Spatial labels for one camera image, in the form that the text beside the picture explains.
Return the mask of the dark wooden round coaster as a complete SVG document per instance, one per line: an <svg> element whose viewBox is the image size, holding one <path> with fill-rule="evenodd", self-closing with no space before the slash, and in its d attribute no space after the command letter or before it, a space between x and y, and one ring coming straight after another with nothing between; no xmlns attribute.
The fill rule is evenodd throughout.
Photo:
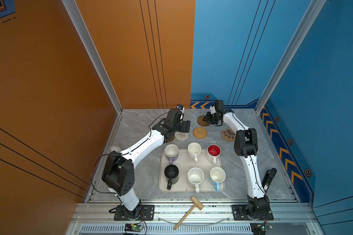
<svg viewBox="0 0 353 235"><path fill-rule="evenodd" d="M205 115L199 116L197 119L197 123L202 127L210 126L210 123L205 121Z"/></svg>

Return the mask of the rattan round coaster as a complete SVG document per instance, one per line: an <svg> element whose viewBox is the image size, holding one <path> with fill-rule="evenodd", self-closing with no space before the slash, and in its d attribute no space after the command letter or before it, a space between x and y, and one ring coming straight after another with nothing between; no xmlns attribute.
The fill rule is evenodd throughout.
<svg viewBox="0 0 353 235"><path fill-rule="evenodd" d="M203 127L196 127L193 130L193 136L197 139L204 139L208 135L208 131Z"/></svg>

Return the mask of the white mug red inside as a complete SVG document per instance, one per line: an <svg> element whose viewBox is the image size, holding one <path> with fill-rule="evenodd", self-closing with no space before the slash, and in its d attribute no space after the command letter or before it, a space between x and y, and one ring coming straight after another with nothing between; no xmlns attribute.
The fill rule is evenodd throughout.
<svg viewBox="0 0 353 235"><path fill-rule="evenodd" d="M217 164L221 154L221 148L218 145L209 145L207 148L206 159L212 164Z"/></svg>

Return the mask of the black mug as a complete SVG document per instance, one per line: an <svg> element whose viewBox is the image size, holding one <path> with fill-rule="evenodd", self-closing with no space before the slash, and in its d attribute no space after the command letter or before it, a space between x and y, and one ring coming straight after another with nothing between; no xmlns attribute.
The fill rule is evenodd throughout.
<svg viewBox="0 0 353 235"><path fill-rule="evenodd" d="M164 175L166 177L167 190L170 191L172 186L179 181L179 169L176 165L168 165L164 169Z"/></svg>

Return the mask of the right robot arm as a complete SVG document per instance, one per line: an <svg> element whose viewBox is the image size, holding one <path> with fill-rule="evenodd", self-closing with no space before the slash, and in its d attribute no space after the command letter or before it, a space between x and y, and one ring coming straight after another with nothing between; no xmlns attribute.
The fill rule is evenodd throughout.
<svg viewBox="0 0 353 235"><path fill-rule="evenodd" d="M219 122L225 123L235 133L234 151L243 164L248 186L248 217L252 220L273 220L270 200L261 184L257 166L258 141L256 129L250 128L240 121L233 110L225 107L222 100L214 102L204 121L216 126Z"/></svg>

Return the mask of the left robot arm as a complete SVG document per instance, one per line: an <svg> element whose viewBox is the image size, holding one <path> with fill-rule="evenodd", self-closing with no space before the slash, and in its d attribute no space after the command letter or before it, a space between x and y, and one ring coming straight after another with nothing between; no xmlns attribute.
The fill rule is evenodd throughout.
<svg viewBox="0 0 353 235"><path fill-rule="evenodd" d="M111 193L117 194L121 206L130 219L141 213L141 200L133 190L134 169L154 149L167 143L176 132L188 133L190 121L184 120L184 107L178 104L168 111L167 117L150 128L149 133L131 147L108 154L102 181Z"/></svg>

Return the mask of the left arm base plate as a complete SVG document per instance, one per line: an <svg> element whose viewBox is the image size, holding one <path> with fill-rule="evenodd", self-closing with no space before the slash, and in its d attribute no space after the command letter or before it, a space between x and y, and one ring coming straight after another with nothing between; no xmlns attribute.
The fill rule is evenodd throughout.
<svg viewBox="0 0 353 235"><path fill-rule="evenodd" d="M117 207L110 209L109 212L114 213L115 221L152 221L154 220L155 206L139 204L133 211L130 211L125 206L118 205Z"/></svg>

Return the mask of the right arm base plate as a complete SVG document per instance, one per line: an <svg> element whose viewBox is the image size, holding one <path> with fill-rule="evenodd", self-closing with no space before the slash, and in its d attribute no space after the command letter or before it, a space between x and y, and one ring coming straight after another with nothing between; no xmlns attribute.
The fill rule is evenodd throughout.
<svg viewBox="0 0 353 235"><path fill-rule="evenodd" d="M249 205L237 204L232 205L232 215L234 220L274 220L270 206L253 208Z"/></svg>

